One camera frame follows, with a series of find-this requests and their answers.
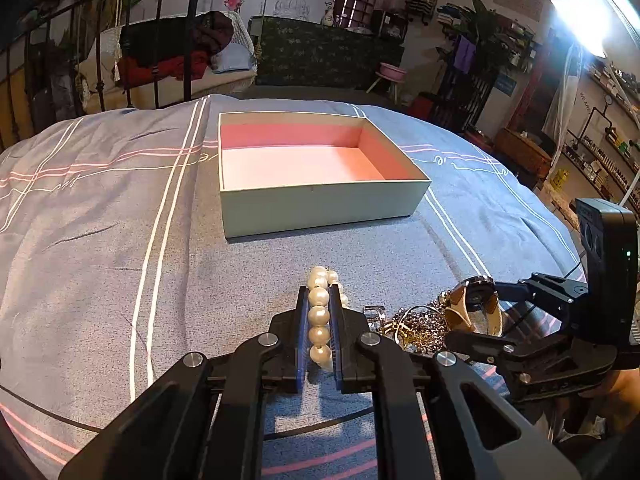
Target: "black metal railing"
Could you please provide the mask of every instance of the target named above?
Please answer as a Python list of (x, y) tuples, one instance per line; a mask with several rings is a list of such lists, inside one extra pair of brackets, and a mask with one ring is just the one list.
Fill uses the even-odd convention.
[[(6, 78), (4, 79), (4, 81), (2, 81), (1, 83), (4, 84), (6, 83), (7, 85), (7, 100), (8, 100), (8, 109), (10, 112), (10, 121), (11, 121), (11, 130), (12, 130), (12, 140), (14, 142), (19, 142), (21, 140), (21, 136), (20, 136), (20, 127), (18, 125), (18, 121), (16, 120), (16, 116), (15, 116), (15, 107), (14, 107), (14, 100), (15, 100), (15, 96), (12, 95), (12, 88), (11, 88), (11, 79), (12, 76), (15, 75), (15, 73), (20, 70), (21, 68), (27, 68), (28, 64), (30, 63), (30, 48), (31, 48), (31, 35), (34, 31), (36, 31), (37, 29), (42, 28), (43, 26), (46, 28), (45, 31), (45, 43), (44, 43), (44, 51), (45, 51), (45, 55), (44, 55), (44, 67), (45, 73), (48, 73), (48, 63), (49, 63), (49, 57), (47, 56), (47, 52), (49, 51), (49, 42), (50, 42), (50, 34), (51, 34), (51, 22), (53, 19), (62, 16), (63, 14), (69, 12), (70, 13), (70, 19), (69, 19), (69, 38), (73, 38), (74, 37), (74, 27), (79, 27), (80, 26), (80, 22), (81, 22), (81, 12), (82, 9), (84, 8), (84, 6), (86, 6), (87, 4), (92, 4), (93, 2), (97, 2), (97, 8), (95, 11), (95, 60), (96, 60), (96, 73), (97, 73), (97, 83), (96, 83), (96, 91), (98, 93), (98, 98), (100, 101), (100, 110), (101, 111), (105, 111), (105, 105), (104, 105), (104, 81), (102, 80), (102, 71), (100, 69), (100, 34), (103, 32), (102, 29), (102, 25), (104, 25), (103, 23), (101, 23), (102, 21), (102, 13), (103, 13), (103, 7), (104, 7), (104, 3), (106, 0), (77, 0), (75, 2), (73, 2), (72, 4), (69, 4), (68, 6), (65, 6), (61, 9), (58, 9), (54, 12), (51, 12), (49, 14), (47, 14), (46, 16), (41, 16), (39, 17), (39, 19), (36, 20), (36, 22), (31, 25), (28, 30), (22, 32), (19, 36), (17, 36), (7, 47), (5, 47), (3, 50), (0, 50), (0, 55), (3, 53), (6, 53)], [(127, 5), (126, 5), (126, 18), (125, 18), (125, 25), (129, 25), (130, 22), (130, 12), (131, 12), (131, 4), (132, 4), (132, 0), (126, 0), (127, 1)], [(159, 108), (159, 97), (158, 97), (158, 43), (159, 41), (161, 41), (160, 38), (160, 34), (159, 34), (159, 22), (161, 19), (161, 7), (162, 7), (162, 0), (158, 0), (158, 7), (156, 9), (156, 16), (155, 16), (155, 21), (156, 21), (156, 34), (155, 34), (155, 38), (154, 38), (154, 43), (151, 46), (151, 48), (153, 48), (153, 52), (154, 52), (154, 66), (153, 66), (153, 70), (152, 73), (154, 75), (154, 97), (155, 97), (155, 105), (156, 108)], [(198, 7), (198, 0), (189, 0), (189, 5), (188, 5), (188, 10), (187, 10), (187, 15), (186, 15), (186, 23), (185, 23), (185, 31), (184, 31), (184, 87), (183, 87), (183, 96), (182, 96), (182, 100), (183, 101), (189, 101), (191, 100), (191, 52), (193, 49), (193, 37), (192, 37), (192, 33), (191, 31), (194, 28), (194, 24), (195, 24), (195, 18), (196, 18), (196, 9)], [(14, 69), (13, 73), (10, 67), (11, 64), (11, 49), (13, 46), (15, 46), (16, 44), (18, 44), (20, 41), (24, 40), (25, 42), (25, 46), (24, 46), (24, 64), (19, 66), (18, 68)], [(123, 49), (123, 55), (125, 56), (127, 53), (128, 48), (130, 47), (130, 45), (128, 44), (127, 41), (124, 42), (125, 44), (122, 46)], [(82, 49), (81, 46), (81, 40), (80, 40), (80, 34), (78, 34), (78, 39), (77, 41), (74, 43), (72, 40), (72, 52), (69, 53), (68, 55), (68, 70), (69, 70), (69, 75), (71, 76), (71, 80), (72, 83), (75, 81), (75, 75), (76, 75), (76, 63), (80, 62), (84, 59), (84, 54), (85, 52)], [(124, 86), (124, 91), (127, 95), (127, 106), (131, 106), (131, 97), (130, 97), (130, 87), (129, 87), (129, 77), (127, 76), (127, 73), (125, 73), (124, 78), (123, 79), (123, 86)], [(54, 103), (54, 97), (53, 97), (53, 92), (52, 92), (52, 87), (51, 87), (51, 78), (50, 75), (46, 75), (46, 80), (47, 80), (47, 91), (49, 93), (49, 107), (50, 107), (50, 112), (52, 117), (56, 117), (56, 109), (55, 109), (55, 103)], [(79, 106), (79, 103), (81, 102), (79, 94), (78, 94), (78, 90), (76, 88), (75, 84), (71, 85), (72, 87), (72, 93), (73, 93), (73, 99), (74, 99), (74, 112), (76, 114), (76, 116), (80, 116), (82, 114), (84, 114), (84, 112), (81, 109), (81, 106)], [(31, 124), (33, 125), (33, 131), (34, 133), (38, 133), (38, 131), (36, 130), (36, 123), (34, 121), (34, 110), (32, 109), (34, 103), (33, 103), (33, 95), (31, 95), (30, 92), (30, 82), (28, 81), (27, 78), (27, 73), (25, 73), (25, 92), (26, 92), (26, 97), (27, 97), (27, 106), (29, 108), (29, 115), (30, 115), (30, 121)], [(5, 142), (3, 142), (2, 137), (0, 135), (0, 151), (4, 150), (5, 148)]]

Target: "purple towel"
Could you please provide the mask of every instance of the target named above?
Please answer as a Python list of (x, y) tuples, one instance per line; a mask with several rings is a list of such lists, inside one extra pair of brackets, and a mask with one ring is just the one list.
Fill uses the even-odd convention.
[(458, 44), (458, 51), (456, 52), (456, 59), (453, 62), (453, 66), (465, 74), (471, 70), (471, 63), (473, 63), (474, 55), (476, 54), (476, 46), (471, 43), (464, 36), (460, 36), (460, 43)]

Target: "box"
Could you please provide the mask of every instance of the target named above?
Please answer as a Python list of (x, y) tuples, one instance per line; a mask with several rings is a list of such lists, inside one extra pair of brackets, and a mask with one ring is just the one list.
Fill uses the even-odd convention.
[(227, 238), (409, 216), (431, 183), (361, 117), (221, 113), (218, 146)]

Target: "stool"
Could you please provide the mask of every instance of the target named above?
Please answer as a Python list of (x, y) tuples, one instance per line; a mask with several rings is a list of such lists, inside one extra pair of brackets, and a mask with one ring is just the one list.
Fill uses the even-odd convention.
[(380, 82), (381, 79), (386, 79), (391, 83), (389, 88), (390, 91), (393, 91), (394, 94), (394, 104), (398, 104), (398, 83), (402, 83), (404, 81), (404, 76), (406, 75), (406, 70), (402, 70), (397, 66), (389, 65), (389, 63), (380, 63), (380, 71), (376, 72), (378, 78), (373, 82), (373, 85), (369, 87), (367, 90), (367, 94), (371, 92), (376, 85)]

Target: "gray fabric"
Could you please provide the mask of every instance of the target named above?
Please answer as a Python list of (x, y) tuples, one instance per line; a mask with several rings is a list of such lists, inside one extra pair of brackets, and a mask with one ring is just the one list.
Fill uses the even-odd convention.
[[(0, 155), (1, 384), (52, 412), (98, 427), (129, 404), (134, 306), (166, 189), (136, 323), (136, 394), (146, 388), (145, 344), (156, 270), (186, 161), (176, 153), (183, 141), (191, 145), (186, 134), (194, 107), (191, 132), (202, 111), (200, 126), (184, 167), (158, 281), (151, 352), (156, 377), (187, 351), (215, 356), (263, 332), (273, 314), (294, 307), (313, 265), (337, 269), (353, 308), (384, 304), (394, 311), (423, 304), (484, 269), (498, 280), (516, 280), (535, 271), (564, 275), (578, 261), (560, 221), (495, 159), (445, 130), (389, 110), (210, 96), (165, 110), (104, 112), (79, 124), (56, 124)], [(399, 146), (407, 146), (433, 179), (433, 194), (427, 193), (410, 218), (225, 240), (212, 142), (218, 114), (240, 110), (366, 114)], [(49, 158), (56, 146), (60, 149)], [(506, 326), (522, 310), (516, 305), (509, 312)], [(557, 327), (556, 320), (534, 312), (514, 333), (534, 337)], [(505, 391), (490, 367), (476, 367)], [(298, 428), (369, 405), (369, 396), (337, 393), (333, 378), (315, 369), (301, 397), (270, 399), (265, 431)], [(60, 462), (93, 436), (4, 392), (0, 409), (51, 479)], [(372, 438), (372, 418), (366, 416), (268, 441), (264, 476), (376, 478)]]

